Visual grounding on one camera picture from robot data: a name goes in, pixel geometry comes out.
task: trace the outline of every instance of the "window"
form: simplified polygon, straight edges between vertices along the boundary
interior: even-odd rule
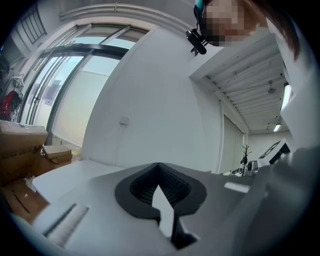
[[[105,37],[101,36],[83,36],[83,37],[76,37],[71,39],[68,44],[73,43],[73,44],[93,44],[93,45],[98,45],[100,44]]]
[[[93,56],[70,84],[56,113],[52,133],[82,147],[87,124],[109,75],[119,60]]]
[[[130,49],[132,46],[134,46],[134,44],[135,44],[135,42],[115,38],[115,39],[111,40],[110,42],[106,43],[105,45]]]
[[[83,59],[81,56],[73,56],[66,58],[58,70],[54,73],[48,82],[35,113],[33,124],[37,126],[47,127],[48,119],[52,106],[56,100],[58,92],[65,83],[69,74],[74,70],[76,65]]]
[[[34,70],[34,71],[39,70],[46,60],[47,60],[47,58],[40,58],[38,63],[35,65],[35,67],[32,70]]]
[[[22,112],[21,122],[23,124],[29,124],[29,121],[31,120],[30,115],[32,112],[32,107],[33,107],[32,103],[33,103],[34,96],[35,94],[39,93],[41,86],[43,85],[49,73],[52,71],[52,69],[56,66],[57,63],[58,63],[57,57],[51,58],[50,61],[44,66],[40,74],[37,76],[34,84],[31,85],[32,88],[29,95],[27,96],[27,100]]]
[[[117,38],[136,43],[145,34],[146,34],[146,32],[143,32],[143,31],[140,31],[140,30],[136,30],[136,29],[130,29],[129,31],[119,35]]]
[[[25,12],[20,20],[20,23],[23,31],[32,44],[46,34],[36,4]]]
[[[81,34],[82,37],[108,37],[109,35],[123,29],[125,26],[113,26],[113,25],[93,25],[92,28],[86,30]]]

